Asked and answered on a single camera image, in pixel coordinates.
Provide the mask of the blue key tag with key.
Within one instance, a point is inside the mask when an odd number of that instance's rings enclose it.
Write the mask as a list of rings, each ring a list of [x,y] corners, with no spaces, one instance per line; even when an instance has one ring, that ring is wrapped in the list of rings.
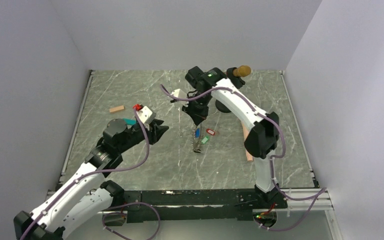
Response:
[[[197,129],[195,130],[195,132],[194,132],[194,137],[195,137],[195,138],[199,138],[199,137],[200,137],[200,134],[201,134],[201,131],[200,131],[199,128],[197,128]]]

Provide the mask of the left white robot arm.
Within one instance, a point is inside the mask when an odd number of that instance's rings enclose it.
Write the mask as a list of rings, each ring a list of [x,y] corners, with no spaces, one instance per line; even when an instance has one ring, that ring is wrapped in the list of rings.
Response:
[[[98,212],[119,209],[125,190],[106,178],[123,161],[124,152],[142,141],[157,143],[169,129],[163,123],[154,119],[145,127],[139,122],[128,126],[121,118],[111,120],[73,176],[40,206],[14,217],[16,239],[64,240]]]

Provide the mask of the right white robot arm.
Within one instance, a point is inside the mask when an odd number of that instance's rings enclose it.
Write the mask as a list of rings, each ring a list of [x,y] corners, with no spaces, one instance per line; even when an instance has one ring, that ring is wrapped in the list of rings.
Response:
[[[240,92],[239,89],[245,85],[243,77],[251,71],[247,65],[231,67],[226,72],[217,67],[204,72],[195,66],[185,76],[194,90],[184,92],[176,89],[172,94],[181,98],[182,111],[192,118],[196,126],[207,118],[211,99],[216,100],[217,108],[224,106],[225,111],[233,113],[248,131],[243,144],[255,165],[254,202],[262,208],[285,207],[287,204],[274,172],[275,150],[278,141],[285,139],[280,131],[279,116],[261,109]]]

